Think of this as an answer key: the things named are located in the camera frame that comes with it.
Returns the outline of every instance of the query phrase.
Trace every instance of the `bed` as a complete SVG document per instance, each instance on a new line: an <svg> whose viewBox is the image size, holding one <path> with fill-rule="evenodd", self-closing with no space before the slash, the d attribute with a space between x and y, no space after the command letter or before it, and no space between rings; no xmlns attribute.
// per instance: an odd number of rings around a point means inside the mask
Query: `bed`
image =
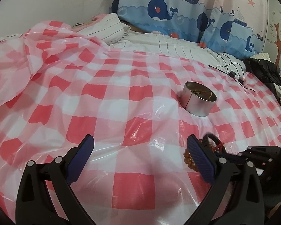
<svg viewBox="0 0 281 225"><path fill-rule="evenodd" d="M94 153L71 187L97 224L183 224L210 187L183 161L190 134L212 132L233 154L281 145L272 92L250 73L243 75L248 89L225 74L243 72L241 60L121 26L123 36L107 44L56 21L0 40L0 206L13 221L26 163L50 162L86 134ZM181 107L187 81L216 93L207 117Z"/></svg>

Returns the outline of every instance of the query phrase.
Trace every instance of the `black cable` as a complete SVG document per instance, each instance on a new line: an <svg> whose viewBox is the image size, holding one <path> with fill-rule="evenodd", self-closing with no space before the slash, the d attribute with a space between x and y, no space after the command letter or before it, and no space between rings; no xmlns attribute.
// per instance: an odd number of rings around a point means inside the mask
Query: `black cable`
<svg viewBox="0 0 281 225"><path fill-rule="evenodd" d="M225 59L222 58L222 57L220 57L219 55L220 55L220 53L218 53L217 57L218 57L218 58L221 58L221 59L224 61L224 63L226 64L226 67L227 67L227 63L226 63Z"/></svg>
<svg viewBox="0 0 281 225"><path fill-rule="evenodd" d="M224 72L224 71L222 71L222 70L220 70L220 69L218 69L218 68L215 68L215 67L213 67L213 66L211 66L211 65L208 65L209 67L211 67L211 68L214 68L214 69L216 69L216 70L219 70L219 71L221 71L222 73L224 73L224 74L227 74L226 72ZM250 91L253 91L253 92L255 92L256 93L256 91L255 90L253 90L253 89L249 89L249 88L247 88L247 87L244 87L240 82L238 82L235 78L233 78L239 85L241 85L243 88L245 88L245 89L247 89L247 90L250 90Z"/></svg>
<svg viewBox="0 0 281 225"><path fill-rule="evenodd" d="M242 74L243 74L243 76L244 76L244 71L243 71L243 69L242 69L242 66L241 66L239 63L233 63L233 62L231 61L230 57L228 57L227 55L225 55L225 54L223 54L223 53L219 53L219 54L217 55L218 58L222 58L222 57L220 57L219 55L226 56L226 57L230 60L231 63L230 63L229 65L232 64L232 65L236 68L236 71L237 71L237 73L238 73L238 77L241 78L237 67L234 65L234 64L238 64L238 65L240 66L240 68L241 68L241 70L242 70ZM229 65L227 65L227 63L226 63L226 61L224 60L224 58L222 58L222 59L223 59L223 61L225 62L226 67L227 67L227 71L228 71L228 66L229 66Z"/></svg>

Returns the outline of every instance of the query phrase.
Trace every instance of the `tin can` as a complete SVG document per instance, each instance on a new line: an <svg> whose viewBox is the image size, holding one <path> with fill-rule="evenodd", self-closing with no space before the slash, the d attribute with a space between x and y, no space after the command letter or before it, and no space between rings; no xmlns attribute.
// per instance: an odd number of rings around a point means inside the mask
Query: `tin can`
<svg viewBox="0 0 281 225"><path fill-rule="evenodd" d="M217 97L212 90L200 83L192 81L185 83L180 96L180 103L183 108L199 117L207 116L216 100Z"/></svg>

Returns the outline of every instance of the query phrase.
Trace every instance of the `pillow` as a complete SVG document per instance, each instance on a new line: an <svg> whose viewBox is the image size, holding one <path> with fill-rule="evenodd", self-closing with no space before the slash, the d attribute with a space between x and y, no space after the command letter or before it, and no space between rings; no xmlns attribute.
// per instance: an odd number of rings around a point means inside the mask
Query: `pillow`
<svg viewBox="0 0 281 225"><path fill-rule="evenodd" d="M76 26L72 30L84 36L96 36L106 44L117 42L130 31L130 27L121 23L115 13L101 14L92 20L93 22Z"/></svg>
<svg viewBox="0 0 281 225"><path fill-rule="evenodd" d="M3 36L3 37L0 37L0 43L4 43L7 40L12 40L12 39L15 39L15 38L19 38L21 35L22 34L11 34L11 35L6 35L6 36Z"/></svg>
<svg viewBox="0 0 281 225"><path fill-rule="evenodd" d="M255 58L255 59L265 59L271 62L270 60L270 56L268 53L258 53L254 56L252 56L251 58Z"/></svg>

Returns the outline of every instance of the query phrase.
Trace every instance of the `white bedsheet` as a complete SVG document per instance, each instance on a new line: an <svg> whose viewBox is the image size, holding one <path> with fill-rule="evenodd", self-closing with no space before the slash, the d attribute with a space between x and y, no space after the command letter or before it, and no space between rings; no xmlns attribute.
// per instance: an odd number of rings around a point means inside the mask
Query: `white bedsheet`
<svg viewBox="0 0 281 225"><path fill-rule="evenodd" d="M226 66L231 62L238 63L228 66L227 68L218 67L222 71L229 73L237 70L241 77L243 77L242 70L244 72L245 65L242 61L224 53L224 55L219 55L208 48L201 48L197 43L176 39L163 34L141 34L134 31L130 31L127 36L124 36L119 41L110 45L113 48L121 48L126 51L140 51L140 52L152 52L158 54L164 54L172 57L182 57L191 60L199 61L206 65L211 65L216 67L218 65Z"/></svg>

